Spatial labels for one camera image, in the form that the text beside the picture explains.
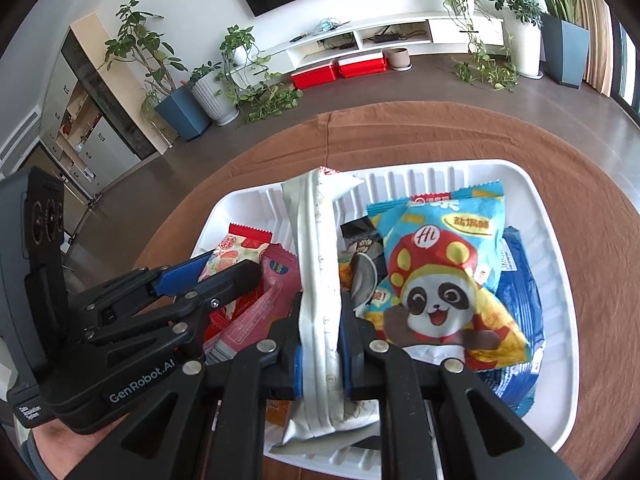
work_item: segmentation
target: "panda mouth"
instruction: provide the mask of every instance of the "panda mouth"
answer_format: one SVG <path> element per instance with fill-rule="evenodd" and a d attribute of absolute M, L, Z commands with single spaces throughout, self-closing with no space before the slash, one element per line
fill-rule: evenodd
<path fill-rule="evenodd" d="M 429 312 L 429 319 L 435 326 L 440 326 L 447 320 L 448 310 L 436 310 L 435 312 Z"/>

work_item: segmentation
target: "tv stand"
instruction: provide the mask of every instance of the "tv stand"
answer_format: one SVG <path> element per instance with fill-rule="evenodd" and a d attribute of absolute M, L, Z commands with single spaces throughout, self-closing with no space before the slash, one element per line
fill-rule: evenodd
<path fill-rule="evenodd" d="M 472 19 L 474 30 L 487 46 L 487 51 L 499 52 L 504 45 L 502 20 L 479 15 Z M 386 27 L 387 33 L 408 38 L 377 43 L 373 37 Z M 411 56 L 464 53 L 468 51 L 468 35 L 464 29 L 462 20 L 446 10 L 392 14 L 350 22 L 293 43 L 287 41 L 262 51 L 260 56 L 271 56 L 267 63 L 270 72 L 288 74 L 316 63 L 388 48 L 406 48 Z M 249 63 L 236 68 L 232 76 L 241 88 L 245 88 L 262 81 L 264 68 Z"/>

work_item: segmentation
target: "brown tablecloth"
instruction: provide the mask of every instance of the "brown tablecloth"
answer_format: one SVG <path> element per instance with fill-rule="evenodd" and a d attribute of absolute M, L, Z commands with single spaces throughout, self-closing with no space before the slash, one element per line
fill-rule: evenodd
<path fill-rule="evenodd" d="M 214 204 L 236 189 L 317 166 L 346 171 L 472 158 L 503 158 L 524 168 L 556 230 L 580 341 L 578 414 L 559 454 L 581 479 L 600 480 L 640 420 L 640 218 L 586 156 L 532 124 L 447 102 L 321 114 L 258 144 L 201 183 L 158 229 L 136 266 L 187 259 Z"/>

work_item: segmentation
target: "tiled floor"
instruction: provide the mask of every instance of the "tiled floor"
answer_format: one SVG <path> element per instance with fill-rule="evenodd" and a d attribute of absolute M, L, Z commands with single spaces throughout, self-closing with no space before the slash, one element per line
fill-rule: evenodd
<path fill-rule="evenodd" d="M 574 90 L 520 78 L 512 92 L 468 85 L 451 56 L 419 56 L 408 72 L 386 72 L 309 89 L 281 117 L 212 127 L 179 142 L 108 190 L 89 214 L 66 265 L 72 288 L 91 286 L 131 268 L 153 233 L 197 184 L 263 139 L 315 114 L 386 101 L 454 101 L 518 117 L 571 143 L 598 164 L 640 208 L 640 130 L 612 99 L 584 84 Z"/>

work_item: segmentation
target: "white tray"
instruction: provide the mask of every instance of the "white tray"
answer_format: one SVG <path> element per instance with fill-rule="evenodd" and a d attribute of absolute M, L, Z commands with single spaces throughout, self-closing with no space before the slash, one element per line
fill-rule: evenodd
<path fill-rule="evenodd" d="M 425 192 L 444 192 L 500 180 L 504 185 L 506 224 L 520 230 L 544 311 L 546 349 L 533 408 L 524 421 L 554 451 L 574 426 L 578 405 L 578 331 L 574 301 L 556 234 L 529 175 L 505 160 L 464 160 L 434 164 L 391 166 L 347 173 L 365 181 L 335 204 L 338 228 L 364 216 L 366 206 Z M 193 256 L 212 250 L 225 237 L 229 223 L 273 232 L 273 242 L 294 251 L 280 184 L 235 191 L 216 204 L 209 215 Z M 358 479 L 380 478 L 380 452 L 340 449 L 331 454 L 271 455 L 282 430 L 265 431 L 264 453 L 281 462 L 322 473 Z"/>

